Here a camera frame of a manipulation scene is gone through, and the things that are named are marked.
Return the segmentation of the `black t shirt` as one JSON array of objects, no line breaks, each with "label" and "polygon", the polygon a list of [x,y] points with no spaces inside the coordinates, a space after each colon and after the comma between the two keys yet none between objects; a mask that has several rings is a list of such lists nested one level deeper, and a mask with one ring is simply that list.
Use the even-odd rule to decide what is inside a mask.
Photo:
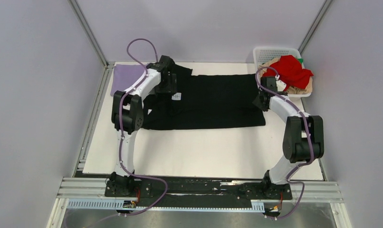
[{"label": "black t shirt", "polygon": [[253,104],[259,90],[254,74],[196,75],[175,65],[177,93],[144,99],[147,130],[226,129],[264,126],[262,110]]}]

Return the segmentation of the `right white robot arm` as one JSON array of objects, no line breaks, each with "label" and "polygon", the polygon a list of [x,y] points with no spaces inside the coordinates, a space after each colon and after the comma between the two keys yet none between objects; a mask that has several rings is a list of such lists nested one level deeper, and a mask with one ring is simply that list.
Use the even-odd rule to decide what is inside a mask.
[{"label": "right white robot arm", "polygon": [[323,157],[324,120],[301,110],[286,93],[279,92],[274,76],[256,76],[255,79],[259,94],[253,104],[263,112],[274,112],[285,123],[283,155],[268,171],[269,180],[261,185],[262,194],[271,199],[280,193],[280,185],[289,184],[290,178],[301,167]]}]

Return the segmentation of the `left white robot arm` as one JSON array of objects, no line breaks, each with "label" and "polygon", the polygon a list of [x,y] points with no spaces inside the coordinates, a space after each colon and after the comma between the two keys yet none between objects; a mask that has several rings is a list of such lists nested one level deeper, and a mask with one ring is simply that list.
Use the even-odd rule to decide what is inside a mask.
[{"label": "left white robot arm", "polygon": [[148,95],[177,93],[174,66],[172,58],[161,56],[158,62],[145,65],[144,72],[131,86],[114,93],[111,121],[118,135],[118,158],[108,183],[124,196],[135,192],[134,146],[144,122],[143,101]]}]

